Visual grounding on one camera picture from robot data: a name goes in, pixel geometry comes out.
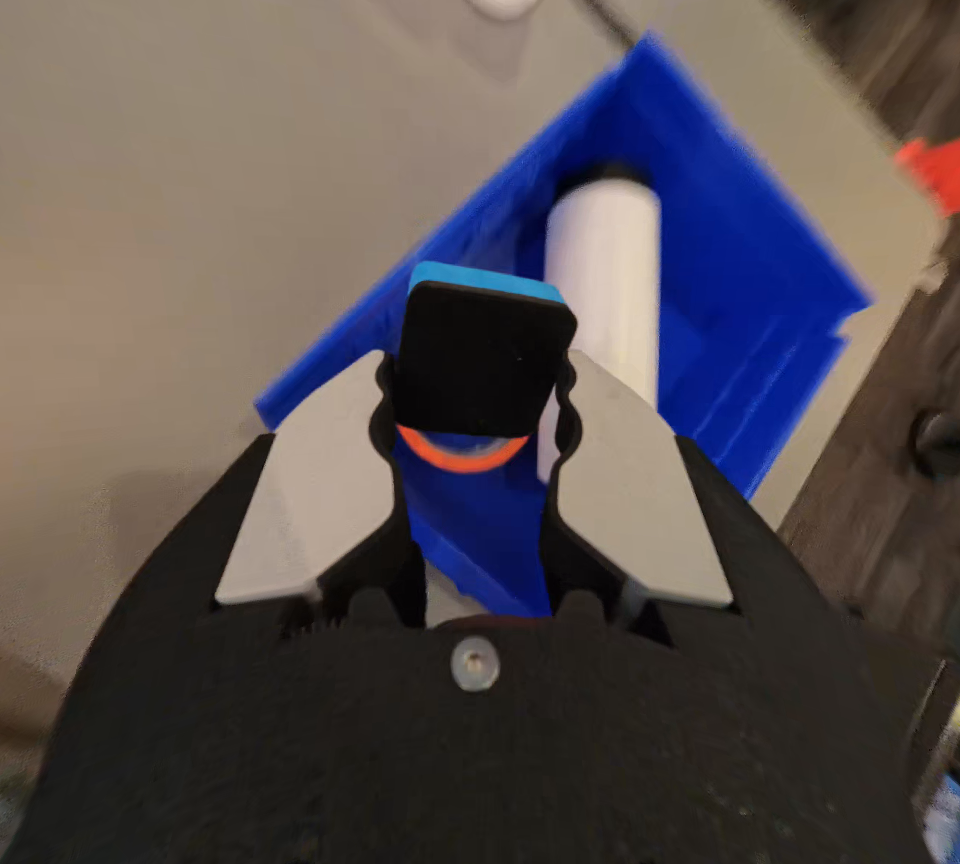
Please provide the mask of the orange tape roll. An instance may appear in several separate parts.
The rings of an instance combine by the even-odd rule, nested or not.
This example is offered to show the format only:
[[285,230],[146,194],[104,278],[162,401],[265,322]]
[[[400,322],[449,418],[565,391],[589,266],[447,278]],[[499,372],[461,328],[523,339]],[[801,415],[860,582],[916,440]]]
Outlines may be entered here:
[[489,438],[465,448],[455,448],[432,440],[412,427],[396,425],[404,444],[421,461],[448,474],[487,474],[514,460],[525,449],[531,436]]

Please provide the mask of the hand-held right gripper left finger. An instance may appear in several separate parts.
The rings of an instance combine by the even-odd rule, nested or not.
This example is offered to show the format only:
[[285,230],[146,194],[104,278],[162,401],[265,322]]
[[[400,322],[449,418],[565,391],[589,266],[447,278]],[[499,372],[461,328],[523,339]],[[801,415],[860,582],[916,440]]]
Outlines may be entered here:
[[373,350],[306,398],[270,450],[215,593],[234,606],[318,599],[347,616],[366,589],[400,593],[400,619],[421,625],[421,551],[400,466],[393,360]]

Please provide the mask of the white tube with black cap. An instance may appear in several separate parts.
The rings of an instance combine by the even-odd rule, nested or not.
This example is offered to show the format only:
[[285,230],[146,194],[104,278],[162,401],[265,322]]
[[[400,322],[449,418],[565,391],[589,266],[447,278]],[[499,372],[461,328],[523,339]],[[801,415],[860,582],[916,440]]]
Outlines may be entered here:
[[648,175],[605,162],[563,179],[544,277],[577,320],[572,348],[659,405],[662,202]]

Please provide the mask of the blue plastic bin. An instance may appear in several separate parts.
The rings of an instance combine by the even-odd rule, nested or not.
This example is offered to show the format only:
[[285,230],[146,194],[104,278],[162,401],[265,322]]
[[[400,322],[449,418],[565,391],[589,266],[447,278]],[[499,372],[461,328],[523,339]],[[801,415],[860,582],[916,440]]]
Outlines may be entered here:
[[[648,175],[661,201],[654,410],[750,498],[844,349],[842,325],[870,300],[650,33],[266,391],[257,402],[265,425],[276,431],[370,351],[390,355],[394,377],[419,263],[546,282],[547,220],[559,184],[605,162]],[[414,542],[462,593],[500,615],[548,612],[539,537],[559,457],[556,386],[525,449],[487,474],[438,471],[395,431]]]

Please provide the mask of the blue whiteboard eraser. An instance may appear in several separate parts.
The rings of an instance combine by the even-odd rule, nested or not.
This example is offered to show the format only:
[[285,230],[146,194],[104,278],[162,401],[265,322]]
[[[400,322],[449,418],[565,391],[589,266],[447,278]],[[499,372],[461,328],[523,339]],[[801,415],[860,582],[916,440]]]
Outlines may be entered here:
[[419,263],[394,361],[396,422],[428,433],[528,438],[577,328],[553,284]]

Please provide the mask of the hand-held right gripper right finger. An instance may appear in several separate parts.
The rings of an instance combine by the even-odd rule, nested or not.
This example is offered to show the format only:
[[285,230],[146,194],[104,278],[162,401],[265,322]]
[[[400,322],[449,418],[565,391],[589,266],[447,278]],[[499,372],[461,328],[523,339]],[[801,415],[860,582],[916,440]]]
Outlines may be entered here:
[[728,609],[735,598],[673,429],[630,387],[570,350],[556,386],[558,458],[538,538],[551,612],[593,594],[632,627],[653,600]]

